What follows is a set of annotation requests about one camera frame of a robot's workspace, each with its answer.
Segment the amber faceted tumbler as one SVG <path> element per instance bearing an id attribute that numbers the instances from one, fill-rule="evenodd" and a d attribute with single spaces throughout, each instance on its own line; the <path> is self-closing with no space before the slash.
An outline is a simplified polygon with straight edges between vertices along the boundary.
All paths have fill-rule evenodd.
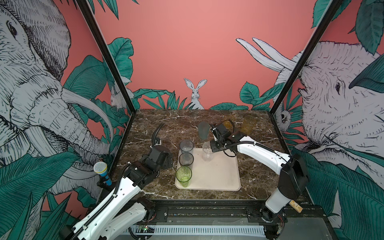
<path id="1" fill-rule="evenodd" d="M 223 122 L 223 125 L 224 125 L 228 130 L 230 130 L 231 132 L 233 132 L 234 129 L 235 129 L 235 124 L 233 123 L 232 120 L 225 120 L 225 121 Z"/>

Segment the clear pink tall tumbler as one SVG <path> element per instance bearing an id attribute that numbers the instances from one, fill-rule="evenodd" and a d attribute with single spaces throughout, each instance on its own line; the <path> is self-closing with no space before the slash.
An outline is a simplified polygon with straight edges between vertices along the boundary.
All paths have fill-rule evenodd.
<path id="1" fill-rule="evenodd" d="M 213 159 L 213 151 L 211 148 L 211 143 L 204 142 L 202 149 L 203 149 L 203 160 L 206 162 L 210 162 Z"/>

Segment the dark smoky transparent tumbler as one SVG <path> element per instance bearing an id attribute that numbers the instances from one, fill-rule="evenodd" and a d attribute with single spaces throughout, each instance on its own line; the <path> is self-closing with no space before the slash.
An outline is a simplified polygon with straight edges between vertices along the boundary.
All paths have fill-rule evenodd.
<path id="1" fill-rule="evenodd" d="M 181 167 L 192 168 L 194 163 L 194 156 L 189 152 L 181 153 L 179 156 L 179 164 Z"/>

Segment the teal frosted tumbler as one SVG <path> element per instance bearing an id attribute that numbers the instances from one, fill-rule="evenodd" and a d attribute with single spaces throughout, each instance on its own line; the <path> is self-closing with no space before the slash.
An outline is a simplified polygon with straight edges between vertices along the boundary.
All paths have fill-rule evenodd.
<path id="1" fill-rule="evenodd" d="M 210 132 L 210 124 L 206 121 L 202 121 L 198 124 L 198 132 L 201 140 L 206 140 Z"/>

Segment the yellow tall tumbler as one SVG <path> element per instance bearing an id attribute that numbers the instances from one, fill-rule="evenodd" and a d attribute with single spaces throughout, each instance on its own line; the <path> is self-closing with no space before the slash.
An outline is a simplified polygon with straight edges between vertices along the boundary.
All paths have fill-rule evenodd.
<path id="1" fill-rule="evenodd" d="M 241 131 L 249 136 L 252 133 L 253 127 L 255 126 L 256 122 L 257 119 L 254 116 L 246 115 L 243 120 Z"/>

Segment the blue-grey transparent tumbler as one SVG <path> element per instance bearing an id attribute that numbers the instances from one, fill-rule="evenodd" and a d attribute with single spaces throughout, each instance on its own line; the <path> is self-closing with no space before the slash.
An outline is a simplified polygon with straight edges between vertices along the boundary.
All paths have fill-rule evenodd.
<path id="1" fill-rule="evenodd" d="M 181 153 L 193 153 L 194 143 L 191 140 L 182 140 L 180 142 Z"/>

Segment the light green faceted tumbler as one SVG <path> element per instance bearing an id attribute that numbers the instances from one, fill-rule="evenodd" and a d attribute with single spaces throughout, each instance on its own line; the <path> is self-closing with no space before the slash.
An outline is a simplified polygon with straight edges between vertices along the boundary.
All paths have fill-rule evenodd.
<path id="1" fill-rule="evenodd" d="M 176 171 L 176 178 L 182 187 L 186 188 L 190 184 L 190 180 L 192 178 L 192 170 L 190 167 L 182 166 Z"/>

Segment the beige plastic tray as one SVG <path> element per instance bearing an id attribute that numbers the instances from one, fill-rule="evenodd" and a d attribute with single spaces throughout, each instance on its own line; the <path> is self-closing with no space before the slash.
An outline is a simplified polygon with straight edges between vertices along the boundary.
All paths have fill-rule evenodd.
<path id="1" fill-rule="evenodd" d="M 192 150 L 192 178 L 187 190 L 238 191 L 241 188 L 238 160 L 224 152 L 214 153 L 212 159 L 203 159 L 203 149 Z"/>

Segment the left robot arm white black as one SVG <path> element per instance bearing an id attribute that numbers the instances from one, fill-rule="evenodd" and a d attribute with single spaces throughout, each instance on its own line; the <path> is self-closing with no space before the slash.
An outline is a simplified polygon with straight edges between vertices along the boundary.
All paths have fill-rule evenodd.
<path id="1" fill-rule="evenodd" d="M 127 163 L 115 188 L 91 213 L 73 227 L 60 230 L 61 240 L 113 240 L 139 222 L 150 222 L 156 217 L 155 203 L 140 197 L 126 211 L 121 209 L 145 186 L 158 177 L 161 169 L 173 166 L 173 155 L 164 146 L 156 145 L 147 155 Z"/>

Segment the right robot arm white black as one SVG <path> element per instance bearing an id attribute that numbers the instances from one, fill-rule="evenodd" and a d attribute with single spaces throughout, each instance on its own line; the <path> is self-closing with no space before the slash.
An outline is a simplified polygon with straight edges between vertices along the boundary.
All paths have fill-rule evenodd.
<path id="1" fill-rule="evenodd" d="M 215 152 L 231 150 L 252 157 L 279 175 L 278 186 L 262 204 L 259 216 L 268 223 L 282 215 L 284 207 L 296 201 L 309 183 L 308 169 L 300 155 L 289 155 L 268 148 L 242 132 L 221 132 L 212 130 L 214 139 L 210 141 Z"/>

